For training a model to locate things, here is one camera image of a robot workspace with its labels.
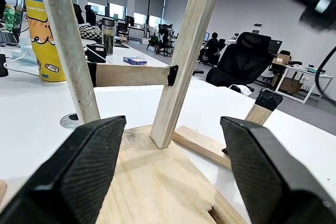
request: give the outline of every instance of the black clamp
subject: black clamp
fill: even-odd
[[[174,86],[178,70],[179,70],[178,65],[174,65],[170,67],[170,71],[168,74],[168,86],[170,87]]]

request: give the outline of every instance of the light wood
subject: light wood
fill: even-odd
[[[152,127],[151,138],[158,148],[171,142],[214,4],[215,0],[188,0],[171,62],[178,65],[176,82],[163,88]]]
[[[246,223],[181,148],[171,143],[159,150],[150,130],[125,130],[96,223]],[[212,208],[217,222],[208,213]]]
[[[220,143],[186,126],[181,126],[175,130],[173,141],[210,159],[222,167],[232,170],[230,158],[222,152],[222,149],[225,148],[224,140],[223,143]]]
[[[0,179],[0,203],[5,196],[6,190],[7,190],[6,183]]]
[[[248,112],[245,120],[254,122],[259,125],[263,125],[269,116],[272,114],[272,111],[265,109],[259,105],[253,104],[252,109]]]
[[[43,0],[80,123],[100,119],[71,0]]]
[[[168,85],[170,67],[97,64],[97,87]]]

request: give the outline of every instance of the cartoon character print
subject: cartoon character print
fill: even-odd
[[[28,23],[32,42],[39,44],[45,44],[49,42],[52,45],[55,45],[48,19],[46,21],[42,21],[36,18],[28,17]]]

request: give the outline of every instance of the yellow can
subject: yellow can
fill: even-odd
[[[40,78],[44,81],[65,81],[43,1],[26,0],[26,7],[31,43]]]

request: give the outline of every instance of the cardboard box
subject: cardboard box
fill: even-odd
[[[280,64],[288,64],[290,61],[290,56],[289,55],[282,55],[278,54],[278,56],[272,61],[272,63],[280,63]]]
[[[147,65],[147,61],[138,59],[136,57],[124,57],[124,62],[131,64],[131,65]]]
[[[278,81],[278,76],[274,76],[273,80],[271,82],[272,87],[275,86],[275,84]],[[285,77],[279,90],[281,91],[287,91],[288,94],[297,94],[299,93],[303,83],[300,83],[298,80]]]

